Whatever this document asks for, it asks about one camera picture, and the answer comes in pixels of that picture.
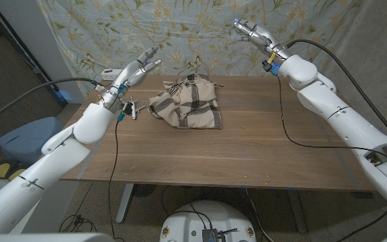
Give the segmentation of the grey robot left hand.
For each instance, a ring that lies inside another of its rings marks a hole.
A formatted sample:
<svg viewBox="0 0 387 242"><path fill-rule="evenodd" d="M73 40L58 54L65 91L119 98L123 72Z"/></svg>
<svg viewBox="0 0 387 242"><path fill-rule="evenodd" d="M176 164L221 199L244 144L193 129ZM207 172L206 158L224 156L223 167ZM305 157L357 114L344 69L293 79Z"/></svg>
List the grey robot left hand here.
<svg viewBox="0 0 387 242"><path fill-rule="evenodd" d="M122 72L112 81L110 87L101 93L101 102L104 108L107 110L117 109L116 102L123 98L125 92L131 87L140 85L146 76L161 64L161 59L151 61L158 49L158 46L150 47L123 68Z"/></svg>

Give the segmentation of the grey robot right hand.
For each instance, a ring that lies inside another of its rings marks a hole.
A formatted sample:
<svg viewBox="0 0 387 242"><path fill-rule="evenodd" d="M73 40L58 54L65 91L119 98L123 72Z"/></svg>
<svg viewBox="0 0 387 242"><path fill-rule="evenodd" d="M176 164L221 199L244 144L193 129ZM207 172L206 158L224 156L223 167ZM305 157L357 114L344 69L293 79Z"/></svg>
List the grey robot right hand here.
<svg viewBox="0 0 387 242"><path fill-rule="evenodd" d="M272 62L282 64L292 56L292 53L284 48L266 27L237 18L234 19L234 27L241 35L239 42L250 42L265 56L273 56Z"/></svg>

